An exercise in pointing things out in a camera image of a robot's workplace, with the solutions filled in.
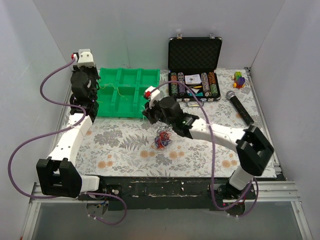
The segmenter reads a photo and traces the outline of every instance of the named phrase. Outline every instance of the green tray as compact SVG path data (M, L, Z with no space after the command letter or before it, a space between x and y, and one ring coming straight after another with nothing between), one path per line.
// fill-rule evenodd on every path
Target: green tray
M101 68L98 117L142 118L145 90L159 85L159 69Z

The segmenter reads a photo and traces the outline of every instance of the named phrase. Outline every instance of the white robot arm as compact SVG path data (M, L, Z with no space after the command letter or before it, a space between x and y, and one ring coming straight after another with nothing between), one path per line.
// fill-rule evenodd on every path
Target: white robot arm
M145 115L150 123L157 121L172 126L173 131L182 137L212 142L207 122L198 116L184 113L173 97L160 99L160 91L149 87L144 97ZM235 151L240 166L229 178L226 189L231 196L238 196L254 176L261 176L265 170L274 148L258 127L251 125L248 129L226 127L212 124L215 144Z
M79 108L71 108L67 125L71 129L62 135L46 159L39 159L36 170L44 195L76 198L80 193L98 190L100 183L98 176L80 175L75 168L80 145L98 113L99 75L90 49L81 49L72 57L76 65L70 79L70 103L82 106L86 116L73 126L84 114Z

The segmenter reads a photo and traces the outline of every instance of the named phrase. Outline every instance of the metal frame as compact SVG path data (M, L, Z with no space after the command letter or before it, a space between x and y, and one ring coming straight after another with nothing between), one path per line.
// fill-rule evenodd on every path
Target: metal frame
M258 112L261 115L262 118L262 123L263 123L263 128L265 130L265 133L267 135L268 140L272 144L272 140L270 137L270 133L265 121L265 117L263 114L263 111L261 109L259 100L257 98L257 94L253 85L253 81L250 75L250 68L246 67L246 74L249 79L249 82L251 83L251 89L254 94L254 99L256 102L256 105L258 106ZM68 102L69 98L71 95L71 88L69 88L65 102ZM62 109L59 123L57 128L61 128L63 124L63 119L64 116L67 112L67 107L64 107ZM56 145L59 137L55 136L52 142L52 147ZM276 173L282 173L282 170L280 168L280 163L278 156L276 153L274 153L274 161L273 165L275 167ZM298 223L301 235L303 239L306 240L312 240L312 235L308 226L308 223L306 221L302 206L301 206L301 200L300 200L300 195L298 193L298 190L296 188L295 182L294 181L259 181L258 179L258 184L259 184L259 196L258 196L258 202L291 202L292 209L295 214L296 221ZM38 183L35 184L33 191L33 194L41 196L41 188ZM22 232L22 237L24 240L31 240L33 232L35 230L37 218L39 215L39 210L41 207L42 203L100 203L100 200L78 200L78 199L73 199L73 198L68 198L68 197L58 197L58 198L51 198L51 199L31 199L30 204L29 204L29 210L27 213L27 218L25 222L25 226Z
M291 202L295 219L298 223L302 239L313 239L300 201Z
M20 239L31 240L34 234L41 203L29 203L29 209L27 212L27 218L25 220L24 228Z

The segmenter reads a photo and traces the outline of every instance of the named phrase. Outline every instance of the microphone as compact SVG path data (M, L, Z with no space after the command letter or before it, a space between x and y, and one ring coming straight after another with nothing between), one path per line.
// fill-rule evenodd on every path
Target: microphone
M255 121L251 118L245 107L241 104L239 99L237 98L234 91L228 91L226 93L226 98L229 99L232 105L235 107L237 112L240 114L241 118L245 121L245 123L249 126L253 124Z

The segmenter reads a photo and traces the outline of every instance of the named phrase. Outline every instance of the table surface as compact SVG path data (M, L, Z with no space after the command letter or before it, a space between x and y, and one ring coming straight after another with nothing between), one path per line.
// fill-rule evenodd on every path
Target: table surface
M232 87L231 76L239 71L245 77L245 87ZM246 71L217 69L221 99L206 102L204 109L211 124L220 124L232 128L246 128L233 105L226 99L226 92L234 90L240 102L254 120L254 125L265 132L262 117L259 114L255 97L248 81ZM168 81L168 71L161 71L160 84ZM168 85L161 87L161 95L168 95ZM198 115L203 113L198 107L187 107L180 103L184 112ZM64 118L66 125L69 111ZM130 176L130 177L210 177L212 165L212 144L204 140L194 140L171 134L172 143L164 150L151 147L157 130L163 123L151 125L147 119L99 118L79 149L75 167L82 175ZM232 150L216 145L215 177L229 177L240 164L238 155ZM275 178L274 159L269 161L263 178Z

